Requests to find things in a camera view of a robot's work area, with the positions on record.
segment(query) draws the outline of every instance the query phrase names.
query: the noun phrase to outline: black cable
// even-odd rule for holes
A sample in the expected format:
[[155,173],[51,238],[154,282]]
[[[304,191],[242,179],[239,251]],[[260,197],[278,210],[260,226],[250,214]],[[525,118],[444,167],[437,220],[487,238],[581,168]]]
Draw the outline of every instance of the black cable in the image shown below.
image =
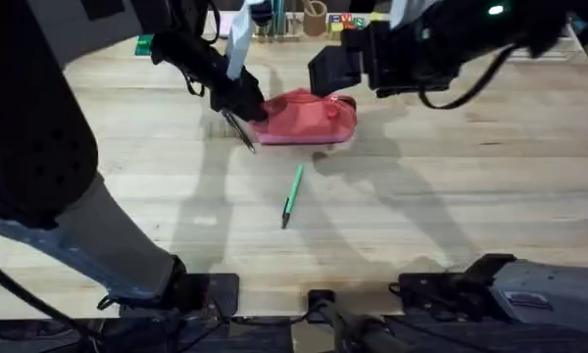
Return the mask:
[[413,329],[415,331],[418,331],[418,332],[421,332],[421,333],[425,333],[427,335],[430,335],[430,336],[433,336],[433,337],[437,337],[437,338],[446,340],[448,342],[455,343],[457,345],[461,345],[462,347],[465,347],[465,348],[470,348],[470,349],[474,349],[476,351],[485,352],[485,353],[500,353],[500,352],[498,352],[496,350],[493,350],[493,349],[490,349],[490,348],[481,347],[481,346],[478,346],[476,344],[472,344],[470,342],[466,342],[466,341],[461,340],[461,339],[457,339],[457,338],[450,337],[450,336],[445,335],[445,334],[440,334],[438,332],[434,332],[434,331],[432,331],[432,330],[430,330],[428,328],[421,328],[421,327],[419,327],[417,325],[413,325],[413,324],[404,322],[403,320],[399,320],[399,319],[397,319],[395,317],[388,316],[388,317],[384,317],[384,318],[386,320],[389,319],[389,320],[391,320],[391,321],[393,321],[393,322],[395,322],[395,323],[397,323],[399,325],[402,325],[402,326],[404,326],[406,328],[411,328],[411,329]]
[[243,318],[231,318],[230,321],[234,324],[237,324],[237,325],[258,327],[258,328],[290,327],[292,325],[302,323],[311,314],[313,314],[317,309],[319,309],[319,306],[316,308],[313,308],[312,310],[305,313],[305,315],[303,315],[299,318],[296,318],[296,319],[285,319],[285,320],[274,321],[274,322],[252,322],[252,321],[244,320]]
[[502,50],[501,53],[499,53],[499,55],[492,62],[492,64],[490,64],[488,70],[486,70],[483,76],[477,81],[477,83],[471,89],[469,89],[467,93],[465,93],[463,96],[461,96],[454,102],[451,102],[443,106],[434,106],[431,103],[431,101],[429,101],[429,98],[427,97],[424,87],[421,87],[418,91],[418,98],[420,98],[422,104],[431,109],[451,110],[462,107],[464,104],[468,103],[472,98],[474,98],[477,94],[479,94],[479,92],[481,92],[483,88],[485,88],[488,85],[488,83],[490,83],[490,81],[497,74],[499,69],[510,58],[514,50],[519,48],[521,48],[520,45],[514,44]]
[[17,296],[18,298],[22,299],[26,304],[30,305],[31,307],[37,309],[38,311],[42,312],[43,314],[46,314],[50,318],[60,323],[70,326],[78,333],[80,333],[82,337],[92,338],[100,343],[103,343],[105,341],[105,337],[102,334],[76,322],[74,319],[70,318],[69,316],[58,311],[57,309],[50,306],[43,300],[39,299],[34,294],[30,293],[28,290],[22,287],[19,283],[10,278],[9,275],[5,274],[2,270],[0,270],[0,285],[12,294],[14,294],[15,296]]
[[216,326],[206,329],[203,333],[201,333],[198,337],[194,338],[191,342],[187,343],[182,348],[179,348],[176,353],[183,353],[191,349],[196,344],[200,343],[203,339],[207,338],[210,334],[216,331],[218,328],[221,328],[224,325],[224,322],[219,322]]
[[38,334],[38,335],[30,336],[30,337],[26,337],[26,336],[13,337],[13,336],[5,335],[4,333],[0,332],[0,342],[20,342],[20,341],[56,339],[56,338],[66,336],[72,332],[74,332],[74,329],[70,328],[68,326],[66,326],[65,329],[62,329],[58,332],[53,332],[53,333],[48,333],[48,334]]
[[78,340],[78,341],[70,342],[70,343],[67,343],[67,344],[62,344],[62,345],[57,346],[57,347],[49,348],[49,349],[46,349],[44,351],[37,352],[37,353],[51,353],[51,352],[56,352],[56,351],[59,351],[61,349],[72,347],[74,345],[81,344],[81,343],[82,343],[82,340]]
[[220,39],[221,17],[220,17],[220,10],[218,10],[218,7],[214,3],[214,0],[207,0],[207,5],[208,5],[208,8],[211,8],[212,11],[214,12],[214,20],[216,22],[216,37],[214,39],[207,40],[207,43],[209,45],[212,45],[212,44],[216,44],[218,39]]

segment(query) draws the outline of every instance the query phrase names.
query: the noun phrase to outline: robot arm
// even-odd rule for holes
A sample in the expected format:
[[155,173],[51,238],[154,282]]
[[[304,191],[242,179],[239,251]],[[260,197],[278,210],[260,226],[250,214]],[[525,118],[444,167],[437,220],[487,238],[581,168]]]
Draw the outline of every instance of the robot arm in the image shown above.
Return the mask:
[[247,72],[244,84],[228,79],[226,58],[200,38],[207,9],[202,0],[0,1],[0,235],[93,278],[111,301],[186,311],[202,306],[208,284],[187,275],[111,197],[62,66],[154,32],[157,61],[212,88],[219,108],[260,120],[257,81]]
[[395,0],[390,22],[342,32],[341,46],[327,46],[309,64],[313,93],[324,96],[361,82],[380,98],[449,88],[462,65],[500,48],[484,80],[457,108],[473,97],[516,48],[532,57],[558,42],[569,13],[588,22],[588,0]]

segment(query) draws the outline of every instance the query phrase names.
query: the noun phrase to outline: cable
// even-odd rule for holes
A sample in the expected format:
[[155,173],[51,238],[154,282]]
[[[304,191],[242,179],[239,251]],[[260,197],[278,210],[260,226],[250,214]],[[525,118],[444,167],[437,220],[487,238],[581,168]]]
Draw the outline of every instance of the cable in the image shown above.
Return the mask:
[[105,340],[105,337],[88,328],[74,319],[70,318],[69,316],[65,315],[64,313],[58,311],[54,307],[50,306],[43,300],[36,297],[34,294],[30,293],[24,287],[22,287],[19,283],[14,281],[9,275],[5,274],[2,270],[0,270],[0,285],[7,289],[9,292],[17,296],[18,298],[22,299],[26,304],[30,305],[31,307],[37,309],[38,311],[46,314],[47,316],[51,317],[52,319],[66,324],[76,330],[82,337],[92,338],[97,340],[98,342],[102,343]]
[[[102,323],[100,324],[100,327],[98,328],[98,333],[100,333],[101,335],[104,336],[103,334],[103,330],[105,329],[105,324],[107,323],[107,319],[103,319]],[[91,345],[94,347],[94,352],[96,353],[100,353],[98,351],[98,343],[96,343],[96,340],[91,338]]]
[[416,326],[416,325],[413,325],[413,324],[404,322],[403,320],[399,320],[399,319],[394,318],[394,317],[389,317],[388,316],[388,317],[384,317],[384,318],[386,320],[389,319],[389,320],[391,320],[391,321],[393,321],[393,322],[395,322],[395,323],[397,323],[399,325],[402,325],[402,326],[404,326],[406,328],[411,328],[411,329],[413,329],[415,331],[418,331],[418,332],[421,332],[421,333],[425,333],[425,334],[428,334],[430,336],[437,337],[437,338],[440,338],[440,339],[444,339],[444,340],[446,340],[448,342],[452,342],[452,343],[461,345],[462,347],[465,347],[465,348],[470,348],[470,349],[474,349],[476,351],[485,352],[485,353],[500,353],[500,352],[498,352],[496,350],[493,350],[493,349],[490,349],[490,348],[481,347],[481,346],[478,346],[476,344],[472,344],[470,342],[463,341],[461,339],[457,339],[457,338],[450,337],[450,336],[445,335],[445,334],[440,334],[440,333],[434,332],[434,331],[432,331],[432,330],[430,330],[428,328],[421,328],[419,326]]
[[57,347],[53,347],[53,348],[50,348],[50,349],[46,349],[44,351],[37,352],[37,353],[51,353],[51,352],[56,352],[58,350],[61,350],[61,349],[64,349],[64,348],[68,348],[68,347],[72,347],[73,345],[77,345],[77,344],[80,344],[80,343],[82,343],[82,340],[78,340],[78,341],[74,341],[74,342],[71,342],[71,343],[63,344],[63,345],[60,345],[60,346],[57,346]]
[[74,332],[73,328],[66,326],[66,328],[49,334],[38,334],[35,336],[22,336],[22,337],[10,337],[3,333],[0,333],[0,342],[19,342],[19,341],[33,341],[33,340],[44,340],[44,339],[57,339],[63,336],[69,335]]
[[488,83],[490,83],[490,81],[497,74],[499,69],[510,58],[514,50],[519,48],[521,48],[520,45],[514,44],[502,50],[501,53],[499,53],[499,55],[492,62],[492,64],[490,64],[488,70],[486,70],[483,76],[477,81],[477,83],[471,89],[469,89],[467,93],[465,93],[462,97],[458,98],[454,102],[451,102],[443,106],[434,106],[431,103],[431,101],[429,101],[429,98],[427,97],[424,87],[421,87],[418,91],[418,98],[420,98],[422,104],[431,109],[451,110],[462,107],[464,104],[468,103],[472,98],[474,98],[477,94],[479,94],[479,92],[481,92],[483,88],[485,88],[488,85]]
[[194,338],[191,342],[187,343],[184,347],[178,349],[176,353],[184,353],[188,351],[190,348],[195,346],[196,344],[200,343],[203,339],[207,338],[210,334],[216,331],[218,328],[221,328],[224,325],[224,322],[219,322],[216,326],[206,329],[203,333],[201,333],[198,337]]
[[303,315],[302,317],[296,318],[296,319],[285,319],[282,321],[274,321],[274,322],[251,322],[251,321],[245,320],[243,318],[231,318],[230,321],[234,324],[237,324],[237,325],[259,327],[259,328],[290,327],[292,325],[302,323],[311,314],[313,314],[315,311],[317,311],[319,308],[320,308],[320,306],[317,306],[313,309],[310,309],[307,313],[305,313],[305,315]]

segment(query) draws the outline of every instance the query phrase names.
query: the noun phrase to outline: red pouch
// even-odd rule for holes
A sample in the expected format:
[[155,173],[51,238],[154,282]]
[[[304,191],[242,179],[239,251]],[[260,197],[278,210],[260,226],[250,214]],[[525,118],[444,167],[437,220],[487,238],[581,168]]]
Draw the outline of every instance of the red pouch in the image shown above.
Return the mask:
[[347,141],[357,125],[355,100],[336,94],[319,98],[297,90],[264,103],[268,118],[250,122],[262,144],[324,144]]

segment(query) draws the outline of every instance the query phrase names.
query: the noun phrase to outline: green light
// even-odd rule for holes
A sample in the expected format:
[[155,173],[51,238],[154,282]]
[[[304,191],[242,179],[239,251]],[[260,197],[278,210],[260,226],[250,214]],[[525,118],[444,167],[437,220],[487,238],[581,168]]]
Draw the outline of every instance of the green light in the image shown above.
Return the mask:
[[488,14],[492,16],[501,15],[503,12],[506,11],[506,8],[502,5],[493,6],[488,10]]

